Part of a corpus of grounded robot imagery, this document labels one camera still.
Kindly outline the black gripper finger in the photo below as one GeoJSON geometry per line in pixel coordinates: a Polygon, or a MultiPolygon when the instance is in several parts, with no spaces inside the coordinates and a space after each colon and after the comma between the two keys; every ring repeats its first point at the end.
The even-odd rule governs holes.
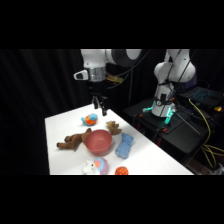
{"type": "Polygon", "coordinates": [[[92,103],[94,104],[94,109],[98,109],[100,107],[100,102],[97,95],[92,96],[92,103]]]}
{"type": "Polygon", "coordinates": [[[106,116],[107,115],[107,107],[106,107],[107,97],[101,96],[100,100],[101,100],[100,101],[100,106],[101,106],[101,109],[102,109],[102,115],[106,116]]]}

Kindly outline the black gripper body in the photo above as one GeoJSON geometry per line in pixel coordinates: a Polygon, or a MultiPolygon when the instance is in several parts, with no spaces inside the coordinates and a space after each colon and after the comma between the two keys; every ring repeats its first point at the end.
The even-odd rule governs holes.
{"type": "Polygon", "coordinates": [[[92,96],[105,96],[106,95],[106,82],[90,82],[89,83],[90,94],[92,96]]]}

